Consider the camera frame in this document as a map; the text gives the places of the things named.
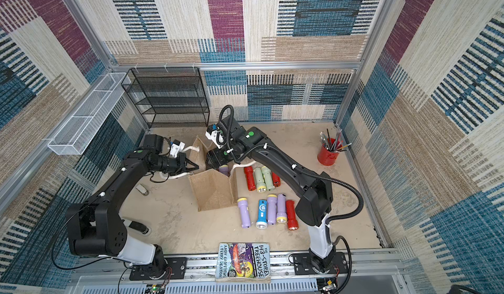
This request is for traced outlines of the burlap tote bag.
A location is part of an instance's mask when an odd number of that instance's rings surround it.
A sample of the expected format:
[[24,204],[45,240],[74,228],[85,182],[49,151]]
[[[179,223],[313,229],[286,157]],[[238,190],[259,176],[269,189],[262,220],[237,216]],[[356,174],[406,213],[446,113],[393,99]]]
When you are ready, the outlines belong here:
[[236,207],[240,198],[249,195],[244,169],[252,167],[254,162],[246,160],[245,165],[228,164],[228,173],[212,169],[206,164],[206,154],[214,148],[199,136],[189,150],[187,158],[199,165],[199,169],[186,175],[192,193],[196,199],[198,211],[210,211],[227,207]]

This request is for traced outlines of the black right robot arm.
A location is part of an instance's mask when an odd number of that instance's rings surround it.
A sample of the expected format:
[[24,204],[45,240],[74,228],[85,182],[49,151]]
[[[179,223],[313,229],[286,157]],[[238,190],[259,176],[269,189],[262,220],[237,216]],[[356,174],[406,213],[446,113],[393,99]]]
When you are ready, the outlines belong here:
[[232,115],[209,127],[216,132],[213,141],[217,148],[208,152],[207,166],[218,169],[231,161],[240,163],[246,158],[268,167],[299,197],[295,207],[297,217],[308,226],[311,265],[321,274],[333,267],[335,249],[328,237],[325,220],[332,209],[332,184],[327,173],[317,174],[298,164],[279,149],[261,130],[246,130]]

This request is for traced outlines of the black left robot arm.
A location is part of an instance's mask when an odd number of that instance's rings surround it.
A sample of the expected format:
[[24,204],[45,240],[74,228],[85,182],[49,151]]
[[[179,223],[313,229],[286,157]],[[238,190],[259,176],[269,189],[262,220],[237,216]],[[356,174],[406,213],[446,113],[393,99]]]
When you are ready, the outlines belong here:
[[126,198],[147,174],[160,172],[174,177],[199,169],[185,153],[176,157],[164,153],[165,140],[159,135],[147,135],[141,147],[125,155],[120,168],[96,193],[68,208],[66,230],[71,254],[107,256],[158,273],[166,269],[162,248],[131,237],[119,216]]

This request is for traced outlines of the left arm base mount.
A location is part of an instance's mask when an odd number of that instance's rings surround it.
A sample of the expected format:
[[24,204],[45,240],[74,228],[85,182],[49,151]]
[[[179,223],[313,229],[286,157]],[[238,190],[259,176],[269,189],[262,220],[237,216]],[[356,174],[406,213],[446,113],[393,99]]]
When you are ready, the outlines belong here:
[[185,276],[187,257],[165,257],[164,263],[154,265],[134,265],[129,275],[130,281],[182,280]]

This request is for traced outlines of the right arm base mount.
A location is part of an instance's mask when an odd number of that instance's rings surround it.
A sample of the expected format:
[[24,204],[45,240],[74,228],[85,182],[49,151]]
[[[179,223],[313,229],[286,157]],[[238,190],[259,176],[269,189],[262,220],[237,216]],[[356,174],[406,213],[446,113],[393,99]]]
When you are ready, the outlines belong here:
[[294,266],[295,274],[346,274],[349,271],[349,261],[343,252],[332,251],[328,257],[321,259],[312,253],[294,253],[289,256]]

